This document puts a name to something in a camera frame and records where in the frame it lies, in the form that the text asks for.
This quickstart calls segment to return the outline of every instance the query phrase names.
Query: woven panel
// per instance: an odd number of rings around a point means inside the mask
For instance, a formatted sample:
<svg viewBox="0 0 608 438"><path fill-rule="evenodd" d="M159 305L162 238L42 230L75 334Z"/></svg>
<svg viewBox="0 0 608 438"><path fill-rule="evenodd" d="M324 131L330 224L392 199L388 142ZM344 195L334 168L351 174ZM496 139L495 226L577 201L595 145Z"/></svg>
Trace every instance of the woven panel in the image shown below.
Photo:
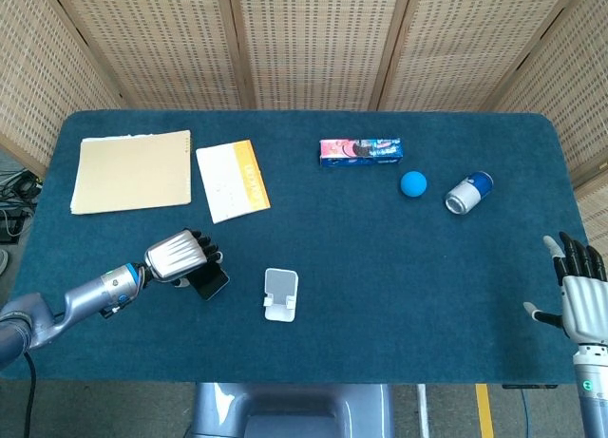
<svg viewBox="0 0 608 438"><path fill-rule="evenodd" d="M258 108L367 109L396 0L240 0Z"/></svg>
<svg viewBox="0 0 608 438"><path fill-rule="evenodd" d="M418 0L380 108L477 110L558 0Z"/></svg>
<svg viewBox="0 0 608 438"><path fill-rule="evenodd" d="M239 108L218 0L66 0L131 103Z"/></svg>
<svg viewBox="0 0 608 438"><path fill-rule="evenodd" d="M608 0L580 0L526 60L496 106L546 115L560 133L570 170L608 150L606 25Z"/></svg>
<svg viewBox="0 0 608 438"><path fill-rule="evenodd" d="M122 103L48 0L0 0L0 19L0 143L44 175L68 114Z"/></svg>
<svg viewBox="0 0 608 438"><path fill-rule="evenodd" d="M577 190L577 198L589 244L596 247L608 264L608 172Z"/></svg>

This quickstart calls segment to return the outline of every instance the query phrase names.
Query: metal robot arm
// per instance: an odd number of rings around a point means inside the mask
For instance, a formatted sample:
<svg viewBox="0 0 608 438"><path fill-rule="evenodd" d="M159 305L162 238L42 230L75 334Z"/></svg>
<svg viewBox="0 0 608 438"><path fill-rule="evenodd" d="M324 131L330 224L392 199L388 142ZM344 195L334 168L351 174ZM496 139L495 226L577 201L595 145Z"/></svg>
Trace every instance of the metal robot arm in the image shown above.
<svg viewBox="0 0 608 438"><path fill-rule="evenodd" d="M211 239L186 229L148 248L144 263L125 264L66 292L61 314L54 314L39 293L17 297L0 310L0 370L92 314L114 315L135 300L148 281L174 282L221 258Z"/></svg>
<svg viewBox="0 0 608 438"><path fill-rule="evenodd" d="M587 438L608 437L608 282L603 259L560 232L564 250L543 238L560 284L563 315L549 314L534 304L523 306L536 321L563 329L579 345L573 362L582 424Z"/></svg>

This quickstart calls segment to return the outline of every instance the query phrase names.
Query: yellow book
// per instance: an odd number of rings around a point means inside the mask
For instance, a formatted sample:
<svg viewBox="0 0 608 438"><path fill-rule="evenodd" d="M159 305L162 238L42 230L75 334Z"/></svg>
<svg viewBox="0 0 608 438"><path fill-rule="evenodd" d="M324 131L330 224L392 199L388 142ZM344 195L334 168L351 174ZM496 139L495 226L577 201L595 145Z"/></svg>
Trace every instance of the yellow book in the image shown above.
<svg viewBox="0 0 608 438"><path fill-rule="evenodd" d="M214 223L270 208L250 141L199 148L197 160Z"/></svg>
<svg viewBox="0 0 608 438"><path fill-rule="evenodd" d="M190 131L83 139L74 215L190 203Z"/></svg>

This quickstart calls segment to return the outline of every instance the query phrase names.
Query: blue and white can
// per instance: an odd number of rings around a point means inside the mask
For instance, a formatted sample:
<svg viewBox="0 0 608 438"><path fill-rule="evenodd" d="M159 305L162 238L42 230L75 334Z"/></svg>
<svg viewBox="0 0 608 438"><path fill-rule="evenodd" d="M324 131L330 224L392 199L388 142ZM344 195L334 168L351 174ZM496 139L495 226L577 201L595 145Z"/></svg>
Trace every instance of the blue and white can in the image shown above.
<svg viewBox="0 0 608 438"><path fill-rule="evenodd" d="M494 180L485 172L474 172L446 195L446 207L456 215L465 215L487 196Z"/></svg>

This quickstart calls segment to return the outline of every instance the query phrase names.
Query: teal felt surface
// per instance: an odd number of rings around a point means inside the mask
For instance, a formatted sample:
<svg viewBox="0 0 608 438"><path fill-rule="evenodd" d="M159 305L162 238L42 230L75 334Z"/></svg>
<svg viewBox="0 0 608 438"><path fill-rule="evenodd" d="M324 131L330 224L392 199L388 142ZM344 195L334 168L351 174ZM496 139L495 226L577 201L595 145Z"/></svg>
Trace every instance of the teal felt surface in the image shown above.
<svg viewBox="0 0 608 438"><path fill-rule="evenodd" d="M195 148L251 139L272 208L213 224L192 152L189 205L69 212L86 137L190 129ZM321 168L318 141L394 138L399 164ZM427 192L405 197L408 170ZM470 214L443 197L488 172ZM151 284L109 320L92 316L33 356L39 376L232 382L563 383L576 350L533 322L561 309L542 236L584 239L556 132L542 116L316 111L91 111L62 129L13 296L63 293L183 227L209 234L231 282L208 302ZM297 271L293 323L269 322L264 271ZM19 362L3 375L27 375Z"/></svg>

